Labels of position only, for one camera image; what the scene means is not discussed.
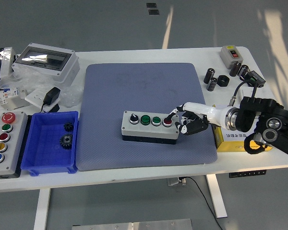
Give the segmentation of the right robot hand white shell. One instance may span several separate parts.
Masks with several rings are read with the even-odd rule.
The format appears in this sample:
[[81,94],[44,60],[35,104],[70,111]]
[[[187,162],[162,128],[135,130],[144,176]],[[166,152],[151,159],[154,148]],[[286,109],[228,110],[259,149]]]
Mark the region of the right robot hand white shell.
[[214,124],[219,127],[228,128],[227,120],[230,112],[234,109],[232,106],[227,106],[223,109],[217,109],[212,106],[187,102],[176,107],[166,118],[168,122],[172,117],[179,112],[184,112],[180,122],[176,122],[177,130],[188,136],[206,130],[209,124]]

